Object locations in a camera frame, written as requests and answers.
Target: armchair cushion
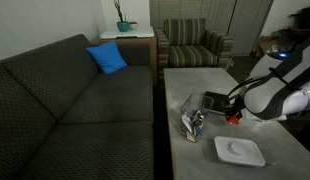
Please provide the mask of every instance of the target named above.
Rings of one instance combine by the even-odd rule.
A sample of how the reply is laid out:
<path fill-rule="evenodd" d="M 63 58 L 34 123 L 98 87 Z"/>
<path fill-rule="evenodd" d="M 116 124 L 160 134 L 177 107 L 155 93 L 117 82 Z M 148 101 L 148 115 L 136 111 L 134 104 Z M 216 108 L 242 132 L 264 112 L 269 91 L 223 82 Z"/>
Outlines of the armchair cushion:
<path fill-rule="evenodd" d="M 203 46 L 171 46 L 169 48 L 169 67 L 216 66 L 217 56 Z"/>
<path fill-rule="evenodd" d="M 166 19 L 164 31 L 170 45 L 203 44 L 205 19 Z"/>

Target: white robot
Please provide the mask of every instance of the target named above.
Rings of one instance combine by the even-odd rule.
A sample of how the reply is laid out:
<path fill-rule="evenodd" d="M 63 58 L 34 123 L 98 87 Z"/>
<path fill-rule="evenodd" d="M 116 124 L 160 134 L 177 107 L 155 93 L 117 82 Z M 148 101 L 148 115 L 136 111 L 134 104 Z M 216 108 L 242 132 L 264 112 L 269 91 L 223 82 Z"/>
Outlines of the white robot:
<path fill-rule="evenodd" d="M 238 88 L 234 103 L 225 111 L 226 118 L 236 115 L 246 119 L 286 120 L 288 114 L 309 110 L 310 37 L 289 55 L 265 55 L 250 77 L 234 91 Z"/>

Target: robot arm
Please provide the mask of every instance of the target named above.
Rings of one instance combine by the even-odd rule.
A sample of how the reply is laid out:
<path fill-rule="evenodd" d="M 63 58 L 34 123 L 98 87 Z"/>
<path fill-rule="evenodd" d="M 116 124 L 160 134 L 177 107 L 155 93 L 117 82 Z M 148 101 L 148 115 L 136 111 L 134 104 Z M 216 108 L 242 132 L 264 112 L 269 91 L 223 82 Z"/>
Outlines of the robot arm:
<path fill-rule="evenodd" d="M 250 75 L 260 76 L 240 90 L 247 112 L 271 120 L 310 109 L 310 38 L 284 60 L 265 55 Z"/>

